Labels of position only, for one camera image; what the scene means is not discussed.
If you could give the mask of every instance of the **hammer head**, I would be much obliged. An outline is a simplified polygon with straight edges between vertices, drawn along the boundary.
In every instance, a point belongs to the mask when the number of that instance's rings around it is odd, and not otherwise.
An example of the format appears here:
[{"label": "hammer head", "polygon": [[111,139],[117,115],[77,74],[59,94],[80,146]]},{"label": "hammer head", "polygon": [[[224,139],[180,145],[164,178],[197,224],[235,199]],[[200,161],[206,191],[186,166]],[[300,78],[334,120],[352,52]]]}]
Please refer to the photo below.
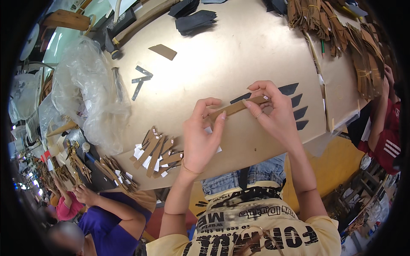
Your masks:
[{"label": "hammer head", "polygon": [[112,42],[111,30],[109,28],[105,28],[105,49],[107,52],[111,53],[112,59],[118,59],[122,56],[121,52],[118,50],[118,47]]}]

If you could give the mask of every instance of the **wrist string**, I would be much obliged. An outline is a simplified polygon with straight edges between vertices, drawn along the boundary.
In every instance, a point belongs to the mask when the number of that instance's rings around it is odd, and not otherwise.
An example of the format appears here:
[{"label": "wrist string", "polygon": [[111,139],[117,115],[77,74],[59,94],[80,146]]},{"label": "wrist string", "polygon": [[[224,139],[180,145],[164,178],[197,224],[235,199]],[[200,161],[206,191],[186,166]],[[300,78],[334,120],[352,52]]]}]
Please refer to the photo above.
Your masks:
[{"label": "wrist string", "polygon": [[183,168],[186,172],[189,172],[191,174],[201,174],[201,173],[203,173],[203,172],[193,172],[190,169],[186,168],[185,164],[184,164],[184,158],[182,158],[182,161],[181,161],[181,168]]}]

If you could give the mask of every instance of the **tan table surface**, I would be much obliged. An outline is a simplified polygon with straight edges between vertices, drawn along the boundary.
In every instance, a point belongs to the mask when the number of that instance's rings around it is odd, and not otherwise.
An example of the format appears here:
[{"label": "tan table surface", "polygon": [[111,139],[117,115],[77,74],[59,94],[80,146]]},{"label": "tan table surface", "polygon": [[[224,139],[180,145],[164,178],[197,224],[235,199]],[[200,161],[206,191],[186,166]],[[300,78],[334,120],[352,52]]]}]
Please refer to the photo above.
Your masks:
[{"label": "tan table surface", "polygon": [[[247,93],[247,86],[256,80],[272,80],[277,86],[299,82],[293,96],[303,93],[303,97],[295,110],[309,106],[301,119],[309,120],[299,132],[302,142],[326,131],[319,80],[309,46],[298,29],[289,29],[286,18],[267,13],[260,0],[200,4],[200,9],[215,11],[217,23],[195,36],[181,36],[175,19],[165,14],[121,46],[124,56],[120,60],[109,60],[119,67],[130,98],[137,86],[131,79],[142,76],[136,65],[154,75],[131,102],[132,115],[123,131],[124,153],[115,156],[142,190],[171,186],[179,172],[175,168],[165,178],[149,179],[146,169],[134,169],[129,157],[149,128],[155,125],[159,132],[175,136],[182,150],[182,122],[198,99],[217,97],[227,106]],[[148,49],[157,44],[175,50],[174,60]],[[285,151],[246,110],[226,121],[221,148],[198,179],[244,168]]]}]

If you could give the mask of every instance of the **hammer handle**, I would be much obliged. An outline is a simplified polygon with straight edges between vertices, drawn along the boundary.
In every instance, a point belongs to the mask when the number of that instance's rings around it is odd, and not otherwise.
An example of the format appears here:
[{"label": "hammer handle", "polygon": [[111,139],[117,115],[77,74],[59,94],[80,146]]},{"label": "hammer handle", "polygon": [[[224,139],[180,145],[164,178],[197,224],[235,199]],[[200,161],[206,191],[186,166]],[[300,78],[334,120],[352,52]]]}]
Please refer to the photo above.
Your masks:
[{"label": "hammer handle", "polygon": [[112,39],[113,43],[121,41],[128,33],[131,31],[138,32],[141,30],[143,27],[145,27],[147,24],[149,24],[151,21],[154,19],[160,17],[162,14],[166,13],[171,6],[179,3],[180,0],[166,0],[165,2],[161,3],[160,5],[156,6],[146,14],[144,14],[141,18],[138,20],[134,21],[131,25],[129,25],[126,29],[118,33]]}]

